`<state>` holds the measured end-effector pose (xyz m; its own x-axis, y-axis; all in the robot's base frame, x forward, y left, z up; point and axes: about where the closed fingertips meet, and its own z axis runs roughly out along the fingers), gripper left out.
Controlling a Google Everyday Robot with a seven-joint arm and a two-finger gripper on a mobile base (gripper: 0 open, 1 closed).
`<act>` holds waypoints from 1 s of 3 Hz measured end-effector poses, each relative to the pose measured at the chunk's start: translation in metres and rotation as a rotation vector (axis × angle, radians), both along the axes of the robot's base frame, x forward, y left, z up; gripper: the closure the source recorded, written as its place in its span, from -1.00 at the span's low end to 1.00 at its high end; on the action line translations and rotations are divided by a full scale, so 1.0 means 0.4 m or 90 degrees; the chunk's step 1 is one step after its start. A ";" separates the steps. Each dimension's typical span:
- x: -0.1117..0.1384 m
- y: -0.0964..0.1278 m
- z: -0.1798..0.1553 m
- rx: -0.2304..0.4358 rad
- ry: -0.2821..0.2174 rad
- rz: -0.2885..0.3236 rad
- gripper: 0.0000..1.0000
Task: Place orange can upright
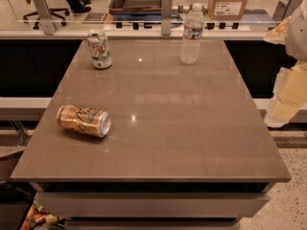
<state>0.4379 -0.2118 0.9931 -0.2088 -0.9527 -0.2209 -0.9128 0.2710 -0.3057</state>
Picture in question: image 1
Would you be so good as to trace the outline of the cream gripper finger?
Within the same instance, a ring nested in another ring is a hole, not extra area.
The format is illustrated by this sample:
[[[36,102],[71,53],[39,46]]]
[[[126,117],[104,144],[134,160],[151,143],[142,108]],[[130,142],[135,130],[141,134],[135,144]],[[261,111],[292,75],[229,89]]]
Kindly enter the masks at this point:
[[[266,33],[263,39],[272,44],[284,44],[291,17],[288,16],[278,26]]]
[[[264,121],[268,127],[283,127],[307,104],[307,62],[298,60],[291,69],[281,67]]]

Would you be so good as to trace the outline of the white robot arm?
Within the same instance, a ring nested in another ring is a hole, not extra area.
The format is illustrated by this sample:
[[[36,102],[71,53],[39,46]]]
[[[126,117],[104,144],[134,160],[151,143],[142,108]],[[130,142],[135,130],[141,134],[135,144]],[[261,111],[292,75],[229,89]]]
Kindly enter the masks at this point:
[[[273,97],[269,100],[264,119],[268,127],[283,127],[307,103],[306,0],[303,0],[289,17],[270,30],[264,40],[283,44],[286,54],[296,60],[293,67],[281,67],[276,75]]]

